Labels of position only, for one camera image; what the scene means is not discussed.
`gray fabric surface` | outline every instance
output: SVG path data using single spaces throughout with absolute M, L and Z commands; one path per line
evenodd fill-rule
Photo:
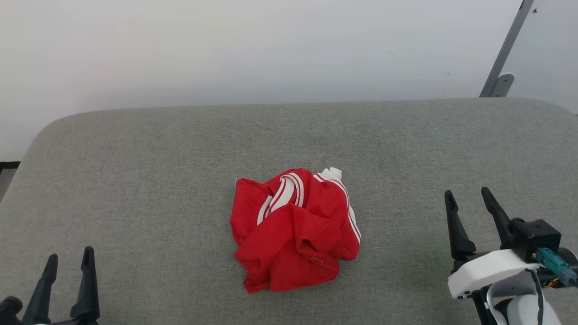
M 451 298 L 443 193 L 479 251 L 499 240 L 480 188 L 545 218 L 578 252 L 578 119 L 521 99 L 127 109 L 56 121 L 0 204 L 0 295 L 27 303 L 48 256 L 66 318 L 85 245 L 101 324 L 476 324 Z M 343 170 L 363 236 L 333 281 L 249 295 L 229 217 L 235 180 Z M 576 290 L 548 290 L 563 323 Z

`red garment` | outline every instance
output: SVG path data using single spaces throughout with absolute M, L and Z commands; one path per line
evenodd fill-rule
M 361 241 L 336 168 L 289 169 L 265 184 L 238 179 L 231 228 L 249 293 L 331 281 L 337 259 L 355 259 Z

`white panel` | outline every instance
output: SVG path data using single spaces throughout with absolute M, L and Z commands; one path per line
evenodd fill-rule
M 577 12 L 576 0 L 534 1 L 501 73 L 516 77 L 508 97 L 541 99 L 578 113 Z
M 0 161 L 89 110 L 476 97 L 520 5 L 0 2 Z

